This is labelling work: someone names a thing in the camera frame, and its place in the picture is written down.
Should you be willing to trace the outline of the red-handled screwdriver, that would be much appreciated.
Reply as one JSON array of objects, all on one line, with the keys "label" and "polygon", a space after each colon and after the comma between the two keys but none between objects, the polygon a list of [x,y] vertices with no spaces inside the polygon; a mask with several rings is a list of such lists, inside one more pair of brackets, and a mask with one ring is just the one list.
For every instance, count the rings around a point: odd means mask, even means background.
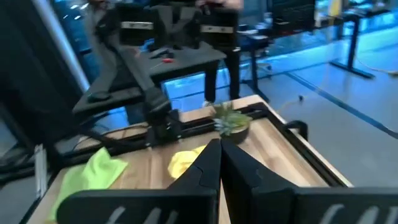
[{"label": "red-handled screwdriver", "polygon": [[156,68],[156,67],[158,67],[160,65],[166,64],[166,63],[173,63],[173,62],[174,62],[173,58],[163,58],[161,60],[161,62],[159,62],[157,65],[154,65],[153,67],[151,67],[151,69],[154,69],[154,68]]}]

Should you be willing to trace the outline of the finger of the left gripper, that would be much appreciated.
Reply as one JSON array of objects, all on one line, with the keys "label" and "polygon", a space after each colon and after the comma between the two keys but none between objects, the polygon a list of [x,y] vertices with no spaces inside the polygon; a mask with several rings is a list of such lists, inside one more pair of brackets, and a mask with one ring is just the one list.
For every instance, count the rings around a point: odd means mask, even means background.
[{"label": "finger of the left gripper", "polygon": [[238,46],[239,13],[233,9],[203,9],[200,19],[203,40],[222,51]]},{"label": "finger of the left gripper", "polygon": [[119,41],[123,45],[140,46],[154,36],[154,19],[149,9],[120,6],[119,21]]}]

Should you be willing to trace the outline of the dark grey desk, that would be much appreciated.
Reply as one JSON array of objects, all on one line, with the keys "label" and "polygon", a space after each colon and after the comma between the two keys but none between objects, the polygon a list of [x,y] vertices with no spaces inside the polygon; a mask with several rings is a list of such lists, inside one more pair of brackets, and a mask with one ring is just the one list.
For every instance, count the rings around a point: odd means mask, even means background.
[{"label": "dark grey desk", "polygon": [[201,42],[199,49],[174,50],[173,62],[170,63],[163,62],[165,56],[157,58],[151,58],[151,56],[150,52],[143,52],[139,57],[133,57],[133,59],[145,70],[154,83],[202,72],[226,57],[223,52],[214,49],[206,42]]}]

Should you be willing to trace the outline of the black aluminium table frame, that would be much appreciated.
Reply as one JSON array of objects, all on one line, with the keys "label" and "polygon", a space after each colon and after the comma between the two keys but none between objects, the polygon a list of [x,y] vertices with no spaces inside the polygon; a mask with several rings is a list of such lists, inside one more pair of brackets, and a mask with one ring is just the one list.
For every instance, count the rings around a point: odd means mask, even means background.
[{"label": "black aluminium table frame", "polygon": [[[240,145],[259,162],[300,186],[351,186],[351,182],[304,138],[303,132],[307,130],[304,123],[286,122],[257,95],[233,100],[232,104],[236,109],[245,109],[251,105],[267,107],[267,117],[251,123],[249,136]],[[129,163],[128,168],[113,184],[115,189],[167,185],[169,179],[165,173],[169,153],[201,146],[206,139],[217,136],[214,132],[199,136],[185,134],[179,143],[158,151],[149,150],[145,145],[144,125],[139,123],[105,134],[109,138],[124,139],[133,144],[128,149],[109,150],[111,155]],[[62,154],[59,160],[54,159],[57,167],[50,176],[45,195],[33,202],[19,224],[55,224],[47,217],[57,198],[63,176],[69,167],[85,163],[100,147],[98,141],[81,139],[72,152]]]}]

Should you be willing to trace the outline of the lime green microfiber towel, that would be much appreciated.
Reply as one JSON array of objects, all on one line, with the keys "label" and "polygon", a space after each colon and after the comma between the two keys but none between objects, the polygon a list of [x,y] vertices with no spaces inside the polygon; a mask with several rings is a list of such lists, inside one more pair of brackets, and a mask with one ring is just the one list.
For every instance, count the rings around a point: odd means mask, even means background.
[{"label": "lime green microfiber towel", "polygon": [[71,167],[64,175],[58,197],[48,216],[55,222],[60,204],[71,194],[82,190],[108,189],[124,172],[128,163],[113,159],[105,147],[99,149],[87,163]]}]

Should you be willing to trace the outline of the yellow microfiber towel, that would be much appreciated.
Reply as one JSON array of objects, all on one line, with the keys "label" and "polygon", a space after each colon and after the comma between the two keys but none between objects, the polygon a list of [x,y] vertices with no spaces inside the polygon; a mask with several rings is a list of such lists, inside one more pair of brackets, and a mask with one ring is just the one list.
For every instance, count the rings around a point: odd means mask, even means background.
[{"label": "yellow microfiber towel", "polygon": [[179,178],[193,164],[205,148],[206,145],[203,145],[189,151],[176,152],[172,156],[167,168],[171,178]]}]

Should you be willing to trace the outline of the black office table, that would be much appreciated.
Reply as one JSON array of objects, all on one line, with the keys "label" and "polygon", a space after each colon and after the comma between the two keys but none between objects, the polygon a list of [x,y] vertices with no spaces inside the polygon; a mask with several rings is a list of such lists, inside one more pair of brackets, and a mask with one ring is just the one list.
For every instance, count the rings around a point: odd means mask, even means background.
[{"label": "black office table", "polygon": [[241,38],[241,50],[243,52],[249,52],[250,58],[251,79],[243,80],[242,82],[268,103],[269,98],[259,89],[259,77],[257,74],[257,69],[259,67],[257,65],[256,51],[265,50],[269,46],[269,38],[266,35],[255,33],[254,30],[239,31],[238,34]]}]

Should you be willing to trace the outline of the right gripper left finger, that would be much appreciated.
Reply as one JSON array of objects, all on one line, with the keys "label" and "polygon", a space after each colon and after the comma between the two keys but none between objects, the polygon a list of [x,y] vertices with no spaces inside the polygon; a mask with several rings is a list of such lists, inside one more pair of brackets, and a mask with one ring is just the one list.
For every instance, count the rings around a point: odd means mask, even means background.
[{"label": "right gripper left finger", "polygon": [[221,141],[211,140],[166,189],[84,190],[68,196],[58,224],[218,224]]}]

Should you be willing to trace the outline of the small potted succulent plant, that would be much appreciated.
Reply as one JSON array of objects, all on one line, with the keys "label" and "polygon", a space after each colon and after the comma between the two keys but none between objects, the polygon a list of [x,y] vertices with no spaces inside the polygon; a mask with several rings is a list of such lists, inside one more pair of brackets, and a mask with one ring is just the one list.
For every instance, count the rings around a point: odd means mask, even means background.
[{"label": "small potted succulent plant", "polygon": [[235,110],[232,102],[212,106],[211,117],[222,139],[241,144],[249,134],[252,118]]}]

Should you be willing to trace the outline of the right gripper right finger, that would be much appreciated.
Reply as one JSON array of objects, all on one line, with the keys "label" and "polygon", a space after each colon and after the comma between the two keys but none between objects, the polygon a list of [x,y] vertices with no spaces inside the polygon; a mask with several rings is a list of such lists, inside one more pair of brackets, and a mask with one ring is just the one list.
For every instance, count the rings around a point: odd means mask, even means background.
[{"label": "right gripper right finger", "polygon": [[231,223],[398,224],[398,188],[299,187],[237,145],[221,147]]}]

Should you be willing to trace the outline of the person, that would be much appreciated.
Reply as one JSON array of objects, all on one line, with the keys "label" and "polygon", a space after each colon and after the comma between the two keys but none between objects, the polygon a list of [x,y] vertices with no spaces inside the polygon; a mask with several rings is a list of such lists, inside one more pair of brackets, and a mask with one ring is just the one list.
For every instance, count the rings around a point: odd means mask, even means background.
[{"label": "person", "polygon": [[[244,0],[196,0],[195,5],[197,7],[205,4],[214,4],[216,6],[222,6],[228,9],[242,10],[244,6]],[[229,99],[236,100],[239,96],[239,62],[240,52],[238,50],[232,50],[224,52],[226,58],[224,63],[229,71]],[[218,71],[218,65],[213,65],[205,70],[205,100],[203,107],[210,106],[215,102],[216,99],[216,76]]]}]

